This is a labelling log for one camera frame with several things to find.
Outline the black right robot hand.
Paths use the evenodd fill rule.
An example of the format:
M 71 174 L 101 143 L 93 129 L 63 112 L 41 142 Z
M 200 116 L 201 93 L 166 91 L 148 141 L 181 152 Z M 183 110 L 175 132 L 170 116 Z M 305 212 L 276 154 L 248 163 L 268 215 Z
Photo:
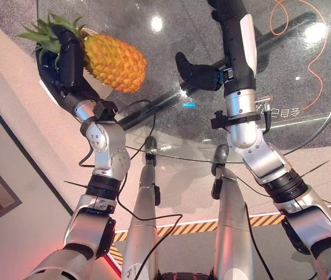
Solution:
M 209 1 L 212 18 L 220 24 L 225 68 L 191 64 L 182 52 L 175 55 L 177 70 L 189 86 L 224 94 L 256 89 L 257 50 L 252 15 L 242 1 Z

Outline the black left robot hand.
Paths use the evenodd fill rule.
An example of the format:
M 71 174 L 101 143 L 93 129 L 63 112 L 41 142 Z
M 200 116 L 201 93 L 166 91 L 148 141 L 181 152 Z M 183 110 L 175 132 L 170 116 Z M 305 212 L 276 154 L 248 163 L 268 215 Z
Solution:
M 36 51 L 38 72 L 57 104 L 74 114 L 79 102 L 96 102 L 100 97 L 83 77 L 84 52 L 81 41 L 72 31 L 60 25 L 52 24 L 51 31 L 58 39 L 59 51 Z

